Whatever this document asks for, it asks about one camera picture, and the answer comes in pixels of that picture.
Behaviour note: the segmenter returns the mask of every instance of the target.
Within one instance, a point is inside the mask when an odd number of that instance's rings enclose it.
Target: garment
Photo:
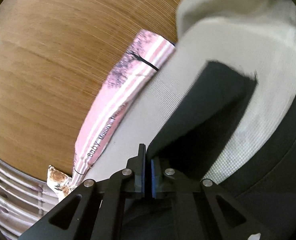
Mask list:
[[[145,143],[150,157],[167,156],[191,178],[221,183],[287,239],[296,228],[295,4],[183,0],[176,23],[176,52],[86,178],[108,178]],[[234,79],[222,76],[223,69]],[[236,79],[243,85],[234,90],[238,84],[229,80]],[[201,133],[205,142],[197,144]]]
[[[103,153],[111,136],[124,118],[136,95],[163,66],[174,51],[174,45],[155,33],[141,30],[113,67],[96,96],[75,143],[72,178],[53,166],[48,170],[48,185],[61,200],[76,188],[84,174]]]

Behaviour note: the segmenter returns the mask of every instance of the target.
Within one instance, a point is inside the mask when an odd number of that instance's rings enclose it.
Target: pink striped cloth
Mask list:
[[[75,143],[71,188],[103,153],[135,95],[169,58],[175,47],[155,33],[141,30],[114,66],[93,102]]]

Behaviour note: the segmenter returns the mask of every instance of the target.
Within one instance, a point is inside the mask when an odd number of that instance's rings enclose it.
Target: pink fabric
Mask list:
[[[84,174],[104,151],[135,95],[156,73],[147,62],[161,68],[174,48],[155,33],[141,30],[137,34],[108,75],[80,129],[75,143],[71,187],[80,184]]]

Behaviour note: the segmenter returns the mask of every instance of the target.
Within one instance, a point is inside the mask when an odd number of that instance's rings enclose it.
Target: folded cloth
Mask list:
[[[141,30],[137,34],[109,73],[80,129],[75,143],[69,192],[80,184],[85,173],[103,153],[136,94],[162,67],[174,49],[173,44],[155,33]],[[54,183],[52,178],[49,185],[56,184],[58,188],[58,183]]]

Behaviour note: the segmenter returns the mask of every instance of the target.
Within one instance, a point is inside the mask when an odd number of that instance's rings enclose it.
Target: wooden surface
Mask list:
[[[180,0],[4,0],[0,158],[45,180],[71,174],[74,143],[102,82],[141,29],[176,41]]]

